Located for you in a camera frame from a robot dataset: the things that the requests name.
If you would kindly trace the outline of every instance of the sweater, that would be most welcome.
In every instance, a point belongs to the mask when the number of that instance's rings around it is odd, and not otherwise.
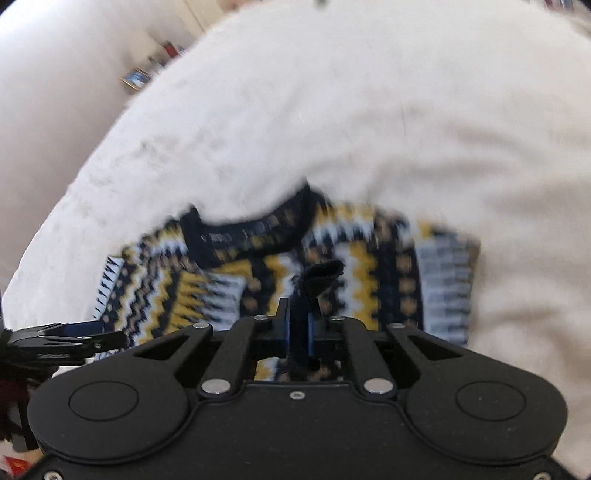
[[[306,267],[345,269],[322,293],[323,315],[369,330],[404,323],[463,345],[479,243],[371,205],[332,203],[305,185],[266,215],[208,225],[195,207],[107,257],[95,318],[133,347],[194,322],[229,329],[274,315]]]

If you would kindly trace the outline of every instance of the white bed sheet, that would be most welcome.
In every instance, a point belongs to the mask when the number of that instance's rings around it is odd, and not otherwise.
[[[194,203],[256,215],[303,177],[480,236],[470,345],[567,399],[591,472],[591,45],[517,0],[282,0],[136,100],[25,253],[11,327],[90,318],[105,255]]]

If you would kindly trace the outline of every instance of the sweater collar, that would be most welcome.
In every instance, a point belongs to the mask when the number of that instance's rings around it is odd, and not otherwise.
[[[301,244],[322,195],[305,184],[296,194],[258,219],[211,225],[192,207],[180,218],[189,258],[202,268],[289,251]]]

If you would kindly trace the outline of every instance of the silver screw head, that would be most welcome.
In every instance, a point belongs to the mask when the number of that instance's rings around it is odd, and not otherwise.
[[[394,384],[385,378],[370,378],[363,384],[364,389],[369,393],[388,393],[394,389]]]
[[[306,397],[306,394],[304,392],[301,392],[299,390],[290,392],[290,398],[292,400],[304,400]]]
[[[211,378],[201,384],[201,390],[210,395],[221,395],[230,391],[232,386],[228,380],[223,378]]]
[[[45,472],[43,480],[64,480],[64,478],[57,472],[49,471]]]

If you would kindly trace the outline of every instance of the wall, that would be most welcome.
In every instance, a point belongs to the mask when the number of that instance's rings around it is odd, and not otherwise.
[[[203,35],[224,13],[221,2],[226,0],[175,0],[177,16],[196,37]]]
[[[130,33],[193,41],[171,0],[17,0],[0,16],[0,288],[125,107]]]

